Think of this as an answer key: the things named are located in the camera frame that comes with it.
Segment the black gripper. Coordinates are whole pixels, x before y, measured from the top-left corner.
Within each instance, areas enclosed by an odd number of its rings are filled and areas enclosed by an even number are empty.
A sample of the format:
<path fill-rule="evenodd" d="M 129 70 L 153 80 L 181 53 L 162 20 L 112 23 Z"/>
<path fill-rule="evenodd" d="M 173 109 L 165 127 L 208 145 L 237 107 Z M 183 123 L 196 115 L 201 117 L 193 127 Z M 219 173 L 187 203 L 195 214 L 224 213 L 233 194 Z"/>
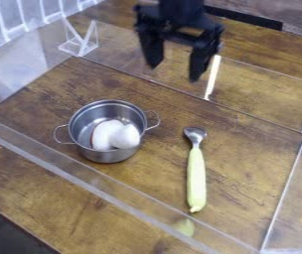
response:
<path fill-rule="evenodd" d="M 153 5 L 136 4 L 134 30 L 144 60 L 150 68 L 162 61 L 164 41 L 192 47 L 189 82 L 199 80 L 212 56 L 219 52 L 224 27 L 204 13 L 204 0 L 158 0 Z"/>

